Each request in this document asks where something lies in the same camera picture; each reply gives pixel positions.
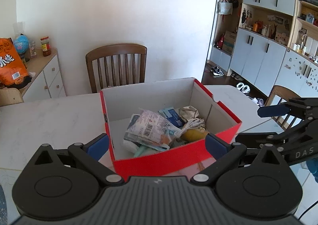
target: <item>sauce jar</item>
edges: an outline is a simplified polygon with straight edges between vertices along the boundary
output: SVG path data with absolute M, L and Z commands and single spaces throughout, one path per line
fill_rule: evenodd
M 41 44 L 42 44 L 43 56 L 50 55 L 51 54 L 51 49 L 50 49 L 49 37 L 41 38 Z

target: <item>white slipper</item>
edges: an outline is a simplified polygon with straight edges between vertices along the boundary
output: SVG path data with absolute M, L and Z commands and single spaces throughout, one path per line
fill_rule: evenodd
M 244 86 L 245 86 L 244 83 L 239 82 L 239 83 L 236 85 L 236 88 L 237 88 L 238 90 L 241 90 Z
M 251 91 L 250 87 L 248 85 L 244 85 L 244 87 L 241 90 L 244 94 L 249 93 Z

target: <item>wooden chair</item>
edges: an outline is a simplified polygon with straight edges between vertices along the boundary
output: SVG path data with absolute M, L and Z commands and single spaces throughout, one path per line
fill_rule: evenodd
M 116 73 L 115 73 L 115 64 L 114 64 L 114 55 L 117 55 L 117 64 L 118 64 L 118 74 L 119 74 L 119 85 L 123 85 L 122 83 L 122 67 L 121 67 L 121 55 L 124 55 L 125 58 L 125 75 L 126 75 L 126 84 L 129 84 L 129 68 L 128 68 L 128 54 L 132 55 L 132 81 L 133 84 L 136 83 L 136 54 L 140 54 L 140 73 L 139 73 L 139 82 L 145 82 L 145 71 L 146 71 L 146 57 L 147 57 L 147 48 L 138 45 L 138 44 L 115 44 L 109 46 L 103 46 L 100 48 L 96 48 L 93 51 L 90 51 L 86 55 L 86 66 L 88 71 L 89 82 L 91 84 L 92 93 L 97 93 L 94 70 L 93 70 L 93 61 L 97 60 L 97 69 L 98 69 L 98 78 L 101 88 L 103 86 L 103 78 L 101 71 L 101 61 L 100 58 L 104 58 L 104 68 L 105 68 L 105 77 L 106 77 L 106 85 L 110 86 L 109 83 L 109 72 L 108 72 L 108 64 L 106 57 L 110 56 L 111 60 L 111 70 L 112 70 L 112 84 L 113 86 L 117 86 L 116 84 Z
M 0 107 L 23 103 L 21 93 L 16 88 L 0 89 Z
M 279 85 L 274 85 L 271 93 L 268 96 L 268 99 L 265 103 L 265 106 L 270 106 L 274 100 L 275 96 L 279 96 L 280 100 L 278 102 L 278 104 L 280 104 L 283 100 L 288 101 L 290 98 L 300 98 L 300 96 L 298 96 L 295 92 L 293 92 L 292 90 L 285 88 L 283 86 L 279 86 Z M 278 117 L 273 117 L 273 119 L 276 121 L 276 123 L 282 127 L 284 130 L 291 128 L 292 125 L 294 124 L 294 122 L 296 121 L 296 117 L 293 118 L 293 120 L 291 121 L 291 123 L 287 126 L 286 122 L 287 120 L 290 118 L 290 114 L 288 114 L 285 119 L 283 119 L 281 116 Z

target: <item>cardboard box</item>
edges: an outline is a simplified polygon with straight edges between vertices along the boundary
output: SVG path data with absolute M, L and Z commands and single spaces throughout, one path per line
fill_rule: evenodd
M 225 32 L 225 36 L 224 36 L 222 50 L 232 54 L 233 48 L 234 48 L 235 39 L 236 39 L 236 34 L 235 33 L 226 31 Z
M 207 130 L 228 143 L 241 125 L 238 117 L 222 102 L 213 101 L 212 93 L 194 78 L 105 88 L 101 90 L 101 101 L 106 133 L 111 141 L 109 153 L 116 173 L 124 179 L 129 176 L 163 176 L 211 159 L 204 139 L 165 152 L 132 158 L 133 154 L 122 146 L 122 142 L 131 115 L 138 114 L 140 109 L 158 112 L 167 107 L 192 105 L 206 120 Z

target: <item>blue packet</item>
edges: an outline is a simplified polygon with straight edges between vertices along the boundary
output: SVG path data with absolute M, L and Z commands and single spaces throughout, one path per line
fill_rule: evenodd
M 183 120 L 173 107 L 161 109 L 159 110 L 159 113 L 166 119 L 168 119 L 177 128 L 180 128 L 184 125 Z

